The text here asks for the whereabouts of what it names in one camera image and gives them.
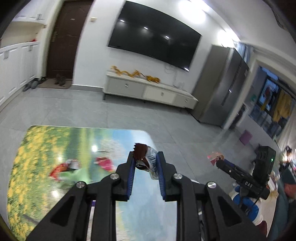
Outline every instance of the curtain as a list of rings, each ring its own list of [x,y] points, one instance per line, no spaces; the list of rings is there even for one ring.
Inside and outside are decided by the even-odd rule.
[[[291,147],[293,150],[294,158],[296,158],[296,107],[293,108],[292,114],[282,133],[276,139],[276,142],[278,143],[281,151],[283,151],[286,146]]]
[[[250,61],[251,52],[253,51],[253,47],[241,42],[235,42],[234,46],[240,56],[244,59],[246,64],[248,64]]]

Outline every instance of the stainless steel refrigerator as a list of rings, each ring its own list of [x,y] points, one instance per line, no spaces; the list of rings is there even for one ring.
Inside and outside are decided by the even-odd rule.
[[[222,126],[240,94],[249,67],[233,48],[212,46],[192,95],[191,114],[199,122]]]

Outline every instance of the purple stool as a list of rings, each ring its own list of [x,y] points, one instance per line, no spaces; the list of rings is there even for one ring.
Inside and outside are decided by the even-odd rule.
[[[239,140],[241,141],[242,144],[246,145],[249,143],[249,141],[252,139],[252,134],[248,132],[247,130],[244,130],[244,133],[241,135]]]

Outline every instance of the tv cabinet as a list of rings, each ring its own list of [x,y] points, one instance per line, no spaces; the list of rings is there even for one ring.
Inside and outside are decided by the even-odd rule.
[[[107,72],[107,81],[103,88],[106,94],[126,96],[148,100],[181,108],[194,109],[198,100],[184,90],[170,85],[149,82],[144,78],[132,78]]]

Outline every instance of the black television screen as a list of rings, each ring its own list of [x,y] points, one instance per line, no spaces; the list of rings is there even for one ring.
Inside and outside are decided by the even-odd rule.
[[[200,37],[198,32],[165,13],[126,1],[108,46],[189,70]]]

